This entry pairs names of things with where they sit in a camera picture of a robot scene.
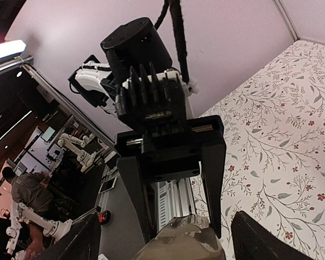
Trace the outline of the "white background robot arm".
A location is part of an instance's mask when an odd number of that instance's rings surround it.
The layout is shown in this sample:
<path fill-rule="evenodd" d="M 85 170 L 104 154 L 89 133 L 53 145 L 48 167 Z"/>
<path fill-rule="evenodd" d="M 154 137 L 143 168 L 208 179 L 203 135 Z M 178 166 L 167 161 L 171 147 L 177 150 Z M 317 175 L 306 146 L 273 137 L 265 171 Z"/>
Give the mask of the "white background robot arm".
<path fill-rule="evenodd" d="M 93 133 L 91 133 L 89 136 L 84 135 L 81 139 L 77 138 L 76 136 L 63 133 L 60 135 L 57 144 L 61 148 L 66 148 L 76 155 L 77 161 L 81 165 L 81 172 L 85 173 L 93 165 L 97 152 L 90 154 L 86 152 L 84 148 L 94 140 L 97 141 L 103 150 L 106 151 L 109 149 L 109 146 L 106 145 L 102 140 L 98 139 Z"/>

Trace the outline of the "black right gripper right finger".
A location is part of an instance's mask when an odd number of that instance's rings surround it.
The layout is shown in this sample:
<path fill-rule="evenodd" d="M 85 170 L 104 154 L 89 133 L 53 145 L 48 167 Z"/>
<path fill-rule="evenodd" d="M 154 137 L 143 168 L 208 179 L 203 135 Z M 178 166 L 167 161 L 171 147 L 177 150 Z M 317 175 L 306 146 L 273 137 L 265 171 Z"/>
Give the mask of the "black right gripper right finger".
<path fill-rule="evenodd" d="M 246 212 L 236 212 L 231 223 L 236 260 L 308 260 L 309 256 L 285 244 Z"/>

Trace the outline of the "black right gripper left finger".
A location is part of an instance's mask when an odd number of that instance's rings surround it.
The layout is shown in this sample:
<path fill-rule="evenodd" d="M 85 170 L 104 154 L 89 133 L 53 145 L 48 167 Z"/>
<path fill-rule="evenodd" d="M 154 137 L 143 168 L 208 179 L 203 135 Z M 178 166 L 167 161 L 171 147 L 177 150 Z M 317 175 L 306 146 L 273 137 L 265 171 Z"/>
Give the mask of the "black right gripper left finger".
<path fill-rule="evenodd" d="M 98 214 L 85 216 L 58 242 L 42 251 L 34 259 L 40 260 L 97 260 L 101 237 Z"/>

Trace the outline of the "person in grey shirt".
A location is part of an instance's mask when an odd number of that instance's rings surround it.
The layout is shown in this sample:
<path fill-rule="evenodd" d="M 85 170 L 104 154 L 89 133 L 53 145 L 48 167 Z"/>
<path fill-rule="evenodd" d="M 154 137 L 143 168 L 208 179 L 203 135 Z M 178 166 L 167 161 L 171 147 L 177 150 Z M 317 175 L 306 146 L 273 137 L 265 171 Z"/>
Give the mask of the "person in grey shirt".
<path fill-rule="evenodd" d="M 14 202 L 23 203 L 43 217 L 50 209 L 53 195 L 47 190 L 50 176 L 47 172 L 25 173 L 17 176 L 11 167 L 2 170 L 3 178 L 11 184 L 11 196 Z M 28 225 L 31 243 L 25 251 L 25 259 L 32 259 L 44 250 L 43 229 L 30 223 Z"/>

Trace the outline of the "floral patterned table mat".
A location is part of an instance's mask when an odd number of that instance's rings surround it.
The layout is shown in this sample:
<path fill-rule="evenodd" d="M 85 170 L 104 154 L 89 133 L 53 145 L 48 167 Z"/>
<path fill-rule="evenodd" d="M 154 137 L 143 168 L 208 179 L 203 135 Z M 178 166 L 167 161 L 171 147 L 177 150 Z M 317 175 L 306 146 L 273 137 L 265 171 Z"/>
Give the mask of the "floral patterned table mat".
<path fill-rule="evenodd" d="M 297 41 L 205 115 L 227 145 L 221 244 L 244 211 L 275 237 L 325 259 L 325 45 Z"/>

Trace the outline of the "beige remote control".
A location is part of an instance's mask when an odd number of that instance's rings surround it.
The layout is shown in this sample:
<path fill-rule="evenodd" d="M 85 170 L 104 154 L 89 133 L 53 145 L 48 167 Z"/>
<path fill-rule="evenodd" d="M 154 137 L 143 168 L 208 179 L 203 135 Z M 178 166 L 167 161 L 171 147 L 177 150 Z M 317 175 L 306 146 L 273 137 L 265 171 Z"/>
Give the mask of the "beige remote control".
<path fill-rule="evenodd" d="M 134 259 L 226 259 L 225 251 L 209 219 L 197 214 L 175 217 Z"/>

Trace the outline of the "fluorescent ceiling light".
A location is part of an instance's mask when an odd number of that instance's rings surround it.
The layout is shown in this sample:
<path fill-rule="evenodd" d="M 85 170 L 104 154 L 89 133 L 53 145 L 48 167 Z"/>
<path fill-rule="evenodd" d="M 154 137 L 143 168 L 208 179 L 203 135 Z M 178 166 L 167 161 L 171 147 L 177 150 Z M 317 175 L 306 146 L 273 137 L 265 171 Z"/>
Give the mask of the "fluorescent ceiling light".
<path fill-rule="evenodd" d="M 26 44 L 22 40 L 0 43 L 0 59 L 21 54 L 25 51 Z"/>

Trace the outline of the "white foreground robot arm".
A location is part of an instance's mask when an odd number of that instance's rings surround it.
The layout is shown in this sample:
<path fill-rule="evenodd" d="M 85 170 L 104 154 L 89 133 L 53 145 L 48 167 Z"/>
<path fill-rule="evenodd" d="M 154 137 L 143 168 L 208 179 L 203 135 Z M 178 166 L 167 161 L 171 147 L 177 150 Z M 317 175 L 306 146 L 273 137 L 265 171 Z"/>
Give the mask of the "white foreground robot arm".
<path fill-rule="evenodd" d="M 99 253 L 101 226 L 94 209 L 62 222 L 13 202 L 10 221 L 6 250 L 12 259 L 106 259 Z"/>

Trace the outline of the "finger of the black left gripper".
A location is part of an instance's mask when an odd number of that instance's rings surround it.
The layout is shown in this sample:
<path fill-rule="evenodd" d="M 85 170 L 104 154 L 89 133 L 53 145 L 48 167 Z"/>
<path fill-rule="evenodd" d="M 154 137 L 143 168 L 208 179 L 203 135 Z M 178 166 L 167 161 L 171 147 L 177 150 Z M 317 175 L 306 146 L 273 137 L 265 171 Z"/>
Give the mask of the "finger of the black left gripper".
<path fill-rule="evenodd" d="M 201 178 L 205 192 L 210 224 L 218 238 L 222 236 L 221 193 L 224 178 L 226 144 L 206 142 L 201 145 Z"/>
<path fill-rule="evenodd" d="M 147 244 L 152 235 L 152 216 L 139 162 L 136 157 L 121 157 L 117 160 L 117 167 L 135 208 L 141 232 Z"/>

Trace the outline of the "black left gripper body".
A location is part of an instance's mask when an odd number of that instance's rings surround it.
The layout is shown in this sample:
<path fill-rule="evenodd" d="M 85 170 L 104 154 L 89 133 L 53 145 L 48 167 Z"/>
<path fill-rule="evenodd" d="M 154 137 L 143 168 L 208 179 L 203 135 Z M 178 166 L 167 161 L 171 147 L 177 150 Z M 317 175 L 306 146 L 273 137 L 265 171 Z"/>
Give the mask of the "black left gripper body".
<path fill-rule="evenodd" d="M 123 181 L 172 181 L 201 175 L 222 181 L 225 165 L 224 125 L 218 115 L 191 119 L 187 130 L 160 137 L 134 131 L 119 133 L 115 148 Z"/>

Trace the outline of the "aluminium front rail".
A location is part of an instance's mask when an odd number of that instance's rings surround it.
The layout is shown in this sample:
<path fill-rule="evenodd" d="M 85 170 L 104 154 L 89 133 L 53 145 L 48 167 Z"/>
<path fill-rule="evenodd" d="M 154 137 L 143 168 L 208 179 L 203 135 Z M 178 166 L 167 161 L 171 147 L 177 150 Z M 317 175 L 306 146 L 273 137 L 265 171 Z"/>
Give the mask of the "aluminium front rail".
<path fill-rule="evenodd" d="M 195 213 L 196 208 L 189 178 L 152 184 L 153 218 L 160 231 L 173 217 Z M 95 205 L 101 211 L 110 211 L 109 229 L 121 233 L 142 235 L 138 216 L 117 167 L 105 167 Z"/>

